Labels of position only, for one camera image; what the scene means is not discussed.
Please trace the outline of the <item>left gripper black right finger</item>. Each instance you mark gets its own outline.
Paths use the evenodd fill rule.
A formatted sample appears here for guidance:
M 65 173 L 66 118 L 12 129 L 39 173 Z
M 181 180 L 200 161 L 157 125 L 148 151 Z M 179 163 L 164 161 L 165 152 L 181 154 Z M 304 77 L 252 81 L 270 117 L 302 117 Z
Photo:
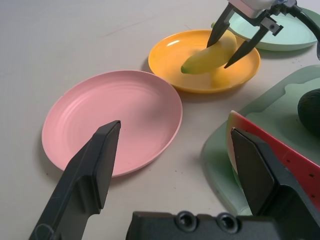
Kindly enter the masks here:
M 318 240 L 320 213 L 294 175 L 257 136 L 230 132 L 239 181 L 252 216 L 241 229 L 257 240 Z

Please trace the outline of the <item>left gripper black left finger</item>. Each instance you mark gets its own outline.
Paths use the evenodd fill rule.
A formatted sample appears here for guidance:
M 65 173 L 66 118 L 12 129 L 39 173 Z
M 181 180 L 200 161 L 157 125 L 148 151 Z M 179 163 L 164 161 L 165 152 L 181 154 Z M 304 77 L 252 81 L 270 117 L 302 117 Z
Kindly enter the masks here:
M 105 206 L 113 174 L 119 120 L 97 129 L 65 168 L 31 235 L 31 240 L 80 240 L 88 219 Z

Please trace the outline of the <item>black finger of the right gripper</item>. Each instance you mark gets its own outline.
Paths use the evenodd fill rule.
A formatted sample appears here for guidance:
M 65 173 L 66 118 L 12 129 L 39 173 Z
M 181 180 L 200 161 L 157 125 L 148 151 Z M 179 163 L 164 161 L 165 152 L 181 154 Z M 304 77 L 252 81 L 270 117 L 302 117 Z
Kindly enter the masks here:
M 227 69 L 228 67 L 236 63 L 238 60 L 240 60 L 241 58 L 249 54 L 256 47 L 256 45 L 262 40 L 262 38 L 268 33 L 268 31 L 269 31 L 268 28 L 261 26 L 249 41 L 245 40 L 242 43 L 242 45 L 232 55 L 232 57 L 224 66 L 224 68 Z
M 232 15 L 233 15 L 233 5 L 228 4 L 212 28 L 210 37 L 207 42 L 207 46 L 206 46 L 207 48 L 216 44 L 218 40 L 222 37 L 222 35 L 230 26 L 229 20 L 232 17 Z

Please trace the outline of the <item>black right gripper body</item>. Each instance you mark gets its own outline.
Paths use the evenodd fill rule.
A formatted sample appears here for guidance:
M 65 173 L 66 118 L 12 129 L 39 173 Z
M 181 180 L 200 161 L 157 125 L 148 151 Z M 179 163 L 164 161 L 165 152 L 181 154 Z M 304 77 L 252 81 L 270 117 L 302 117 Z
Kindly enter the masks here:
M 266 30 L 276 36 L 283 28 L 273 16 L 281 13 L 280 8 L 237 9 L 231 17 L 231 30 L 238 36 L 254 36 L 259 30 Z

